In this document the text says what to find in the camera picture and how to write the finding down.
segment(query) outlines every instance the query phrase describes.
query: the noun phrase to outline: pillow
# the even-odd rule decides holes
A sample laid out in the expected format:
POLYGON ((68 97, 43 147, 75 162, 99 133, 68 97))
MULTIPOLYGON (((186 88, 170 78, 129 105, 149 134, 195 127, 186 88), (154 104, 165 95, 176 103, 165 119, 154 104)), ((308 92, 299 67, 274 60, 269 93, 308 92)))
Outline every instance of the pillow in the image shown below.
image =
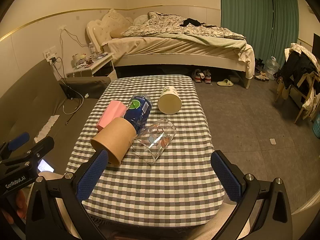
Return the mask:
POLYGON ((122 26, 118 29, 115 29, 113 31, 110 32, 110 36, 111 38, 124 38, 124 36, 121 35, 121 33, 123 33, 124 31, 126 31, 129 28, 128 25, 122 26))
POLYGON ((134 26, 141 25, 141 24, 145 23, 147 20, 148 20, 148 15, 146 15, 146 14, 140 15, 134 19, 133 25, 134 26))

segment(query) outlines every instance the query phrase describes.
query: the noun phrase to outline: pink box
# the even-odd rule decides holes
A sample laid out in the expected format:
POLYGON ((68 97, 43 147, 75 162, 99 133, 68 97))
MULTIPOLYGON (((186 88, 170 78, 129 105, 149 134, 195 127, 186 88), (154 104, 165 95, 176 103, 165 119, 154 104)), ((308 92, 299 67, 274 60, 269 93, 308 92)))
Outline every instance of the pink box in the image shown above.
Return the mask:
POLYGON ((107 109, 104 111, 102 116, 100 117, 96 128, 99 132, 105 128, 113 119, 116 117, 123 117, 127 107, 120 101, 112 100, 107 109))

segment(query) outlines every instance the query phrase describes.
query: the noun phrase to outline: curtain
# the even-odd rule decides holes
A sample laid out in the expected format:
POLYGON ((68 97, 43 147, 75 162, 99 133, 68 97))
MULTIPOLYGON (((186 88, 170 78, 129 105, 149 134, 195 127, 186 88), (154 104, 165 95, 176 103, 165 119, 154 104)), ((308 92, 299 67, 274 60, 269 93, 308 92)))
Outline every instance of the curtain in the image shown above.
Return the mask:
POLYGON ((298 40, 298 0, 273 0, 273 7, 275 13, 268 58, 274 56, 282 66, 285 61, 284 49, 298 40))
POLYGON ((272 0, 221 0, 221 27, 240 33, 256 58, 270 58, 272 0))

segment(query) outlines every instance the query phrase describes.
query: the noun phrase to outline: blue plastic basket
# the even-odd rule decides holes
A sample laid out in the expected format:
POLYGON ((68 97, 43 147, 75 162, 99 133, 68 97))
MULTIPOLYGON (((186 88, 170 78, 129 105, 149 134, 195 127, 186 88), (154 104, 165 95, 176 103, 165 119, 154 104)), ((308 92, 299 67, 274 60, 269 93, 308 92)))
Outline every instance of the blue plastic basket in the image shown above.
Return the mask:
POLYGON ((313 123, 312 130, 315 135, 320 138, 320 113, 318 114, 315 122, 313 123))

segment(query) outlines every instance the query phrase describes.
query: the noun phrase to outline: checkered tablecloth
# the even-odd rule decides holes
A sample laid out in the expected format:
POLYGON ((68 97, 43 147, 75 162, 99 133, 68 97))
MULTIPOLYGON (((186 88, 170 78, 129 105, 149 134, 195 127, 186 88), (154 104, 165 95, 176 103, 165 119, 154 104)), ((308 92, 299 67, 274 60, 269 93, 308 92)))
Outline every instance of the checkered tablecloth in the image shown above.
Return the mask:
POLYGON ((90 144, 96 123, 111 100, 129 102, 146 93, 153 102, 147 126, 169 119, 177 134, 155 164, 149 165, 132 148, 119 167, 108 164, 90 198, 83 201, 94 217, 153 227, 187 227, 206 223, 218 212, 224 189, 210 165, 214 151, 211 135, 191 78, 183 75, 144 76, 118 79, 107 87, 92 110, 74 151, 67 172, 75 172, 94 153, 90 144), (182 100, 177 114, 157 108, 165 85, 174 86, 182 100))

